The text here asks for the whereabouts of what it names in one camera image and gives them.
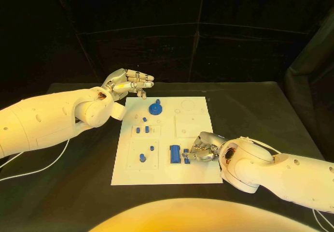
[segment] blue small piece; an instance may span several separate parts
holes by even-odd
[[[139,161],[141,161],[141,163],[144,163],[145,160],[147,160],[147,158],[145,158],[144,154],[139,154]]]
[[[170,163],[181,163],[180,146],[178,145],[170,146]]]
[[[151,115],[158,115],[162,112],[162,107],[160,105],[160,100],[148,107],[148,112]]]

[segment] table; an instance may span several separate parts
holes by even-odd
[[[47,93],[101,84],[52,84]],[[149,97],[204,96],[213,132],[247,136],[281,152],[322,159],[314,141],[275,82],[157,83]],[[121,122],[109,119],[69,141],[66,152],[43,172],[0,182],[0,230],[86,231],[124,210],[171,198],[220,199],[269,210],[319,229],[311,209],[281,200],[262,186],[255,194],[229,183],[111,186]],[[29,151],[0,178],[47,166],[65,143]]]

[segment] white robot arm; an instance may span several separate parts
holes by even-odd
[[[201,132],[183,157],[220,164],[220,177],[242,191],[255,193],[259,185],[285,201],[334,213],[334,164],[276,151],[256,140],[227,140]]]
[[[42,149],[99,127],[114,117],[122,120],[125,107],[115,101],[152,87],[152,76],[118,69],[101,87],[53,93],[21,100],[0,110],[0,158]]]

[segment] black backdrop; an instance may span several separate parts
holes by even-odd
[[[4,1],[0,108],[118,68],[161,82],[278,81],[331,0]]]

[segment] blue rectangular block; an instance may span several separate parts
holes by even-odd
[[[181,163],[180,146],[178,145],[170,146],[170,163]]]

